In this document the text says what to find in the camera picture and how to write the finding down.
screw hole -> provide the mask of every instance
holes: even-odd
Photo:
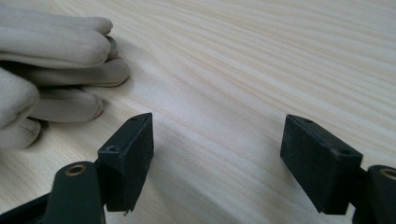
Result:
[[[87,166],[84,164],[77,164],[74,165],[70,168],[68,168],[64,173],[68,176],[74,176],[74,175],[81,175],[87,170]]]
[[[387,178],[396,180],[396,171],[395,170],[391,170],[391,169],[381,169],[381,174],[386,176]]]
[[[106,148],[107,151],[117,151],[117,149],[118,148],[116,146],[110,146]]]

glove finger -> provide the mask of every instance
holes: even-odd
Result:
[[[48,68],[82,68],[103,63],[107,39],[82,27],[50,27],[39,31],[0,27],[0,59]]]
[[[93,85],[118,86],[129,76],[129,67],[123,59],[115,59],[92,68],[46,69],[20,63],[0,63],[38,87]]]
[[[41,125],[36,120],[25,119],[17,126],[0,131],[0,148],[25,148],[30,146],[38,137]]]
[[[38,99],[38,90],[32,83],[0,68],[0,130],[26,119]]]
[[[31,118],[55,122],[82,122],[98,117],[103,108],[98,97],[77,89],[40,90]]]
[[[113,28],[111,20],[102,17],[69,17],[32,10],[0,7],[0,25],[16,29],[32,29],[32,24],[52,26],[81,26],[107,35]]]
[[[108,43],[110,44],[110,52],[107,54],[106,61],[111,61],[115,58],[117,58],[117,55],[119,54],[117,52],[117,42],[115,39],[113,39],[111,36],[106,36],[106,39],[108,40]]]

light wood surface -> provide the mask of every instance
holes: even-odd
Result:
[[[47,193],[56,171],[94,161],[129,117],[152,112],[155,155],[136,209],[108,223],[350,223],[318,214],[279,158],[286,114],[314,120],[396,166],[394,1],[0,1],[102,16],[131,78],[85,88],[101,117],[49,123],[0,151],[0,213]]]

